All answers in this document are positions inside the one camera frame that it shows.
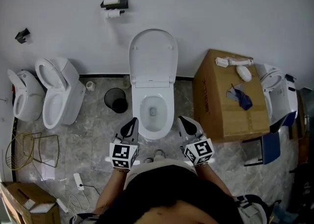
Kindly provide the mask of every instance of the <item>toilet lid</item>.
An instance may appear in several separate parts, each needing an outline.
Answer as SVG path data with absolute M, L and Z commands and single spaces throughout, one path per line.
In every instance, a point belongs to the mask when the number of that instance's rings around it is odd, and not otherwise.
M 174 83 L 178 65 L 175 38 L 157 28 L 141 31 L 131 41 L 129 65 L 132 83 Z
M 285 74 L 280 70 L 274 70 L 267 73 L 261 80 L 262 87 L 265 91 L 272 91 L 285 78 Z
M 60 88 L 65 90 L 66 82 L 60 71 L 48 60 L 39 58 L 35 64 L 39 80 L 46 88 Z
M 8 77 L 9 77 L 10 81 L 13 83 L 15 88 L 24 88 L 24 89 L 26 89 L 26 86 L 25 86 L 24 82 L 18 77 L 17 74 L 15 74 L 10 69 L 8 69 L 7 73 L 8 73 Z

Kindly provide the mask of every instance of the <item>blue chair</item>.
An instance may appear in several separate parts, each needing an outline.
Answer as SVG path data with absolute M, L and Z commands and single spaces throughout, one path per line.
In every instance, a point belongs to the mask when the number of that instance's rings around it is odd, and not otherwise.
M 257 163 L 246 164 L 245 167 L 257 166 L 257 165 L 267 165 L 274 160 L 278 159 L 280 156 L 280 141 L 279 133 L 267 133 L 264 136 L 258 137 L 256 139 L 245 140 L 243 143 L 261 141 L 262 147 L 262 158 L 259 159 Z

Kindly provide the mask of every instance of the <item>toilet base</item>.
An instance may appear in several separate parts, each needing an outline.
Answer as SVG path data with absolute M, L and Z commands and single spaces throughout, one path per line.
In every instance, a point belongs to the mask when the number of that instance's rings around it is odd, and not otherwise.
M 66 115 L 63 118 L 62 121 L 63 124 L 71 125 L 75 122 L 75 120 L 78 117 L 79 110 L 82 106 L 85 93 L 86 93 L 85 85 L 78 81 L 78 84 L 76 85 L 72 93 L 71 101 L 68 110 L 66 111 Z

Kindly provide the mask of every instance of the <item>black wall hook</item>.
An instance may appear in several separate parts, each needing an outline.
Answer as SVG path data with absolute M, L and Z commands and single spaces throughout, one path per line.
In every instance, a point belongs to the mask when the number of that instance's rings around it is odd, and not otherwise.
M 26 29 L 24 29 L 23 31 L 19 32 L 19 33 L 17 34 L 17 36 L 15 36 L 15 39 L 16 39 L 19 43 L 23 44 L 23 43 L 26 42 L 26 40 L 25 40 L 24 37 L 27 36 L 27 35 L 29 35 L 29 34 L 30 34 L 30 32 L 29 32 L 28 29 L 26 28 Z
M 128 9 L 129 8 L 129 1 L 128 0 L 119 0 L 119 3 L 104 5 L 104 1 L 100 4 L 101 8 L 109 9 Z

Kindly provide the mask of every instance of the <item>black shirt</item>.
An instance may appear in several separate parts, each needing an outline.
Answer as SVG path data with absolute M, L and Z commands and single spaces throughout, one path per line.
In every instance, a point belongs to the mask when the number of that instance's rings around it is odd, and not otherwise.
M 137 175 L 97 224 L 132 224 L 151 208 L 172 206 L 177 200 L 198 207 L 220 224 L 243 223 L 233 198 L 186 168 L 171 165 Z

